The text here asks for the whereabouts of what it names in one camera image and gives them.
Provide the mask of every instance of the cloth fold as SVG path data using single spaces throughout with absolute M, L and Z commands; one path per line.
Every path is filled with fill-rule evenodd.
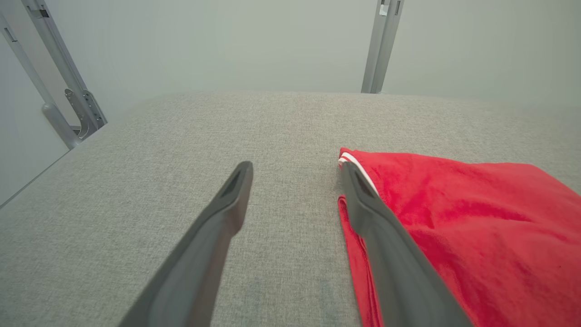
M 475 326 L 581 325 L 581 197 L 521 163 L 341 148 Z M 339 215 L 363 325 L 383 326 L 365 242 Z

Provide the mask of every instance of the red towel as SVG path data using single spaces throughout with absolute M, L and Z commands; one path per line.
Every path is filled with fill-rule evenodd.
M 581 197 L 541 169 L 341 149 L 477 327 L 581 326 Z M 383 326 L 365 242 L 339 213 L 363 325 Z

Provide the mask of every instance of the gray table surface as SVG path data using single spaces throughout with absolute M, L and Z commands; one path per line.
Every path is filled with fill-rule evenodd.
M 243 160 L 254 183 L 213 325 L 359 325 L 336 203 L 340 147 L 532 163 L 579 193 L 580 122 L 581 108 L 394 95 L 153 99 L 0 210 L 0 325 L 119 323 Z

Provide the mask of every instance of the white trim on red cloth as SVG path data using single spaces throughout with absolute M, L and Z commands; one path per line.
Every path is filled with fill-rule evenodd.
M 365 169 L 363 169 L 363 166 L 361 166 L 359 161 L 357 161 L 357 159 L 355 159 L 355 157 L 351 153 L 343 152 L 341 154 L 341 157 L 339 158 L 339 166 L 342 166 L 343 163 L 346 161 L 354 163 L 359 168 L 359 171 L 361 172 L 363 177 L 365 177 L 369 185 L 371 185 L 373 191 L 375 191 L 375 194 L 379 195 L 379 192 L 377 192 L 377 189 L 375 188 L 375 184 L 373 184 L 373 181 L 371 180 Z

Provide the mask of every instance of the red garment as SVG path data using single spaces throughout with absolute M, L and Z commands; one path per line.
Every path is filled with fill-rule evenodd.
M 532 165 L 341 149 L 477 327 L 581 326 L 581 197 Z M 365 243 L 339 213 L 363 325 L 383 326 Z

